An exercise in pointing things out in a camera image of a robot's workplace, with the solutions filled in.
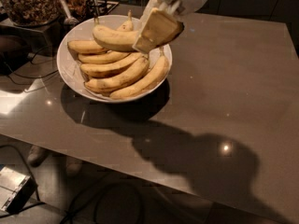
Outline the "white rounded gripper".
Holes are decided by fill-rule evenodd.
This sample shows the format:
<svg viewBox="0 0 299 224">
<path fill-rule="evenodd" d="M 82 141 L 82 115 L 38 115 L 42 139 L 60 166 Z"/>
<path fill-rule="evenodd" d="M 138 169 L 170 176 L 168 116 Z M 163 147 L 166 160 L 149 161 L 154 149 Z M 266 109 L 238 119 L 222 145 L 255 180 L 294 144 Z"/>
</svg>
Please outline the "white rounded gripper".
<svg viewBox="0 0 299 224">
<path fill-rule="evenodd" d="M 142 53 L 150 53 L 176 39 L 183 32 L 184 25 L 171 15 L 193 13 L 206 2 L 207 0 L 149 0 L 140 17 L 143 24 L 133 48 Z"/>
</svg>

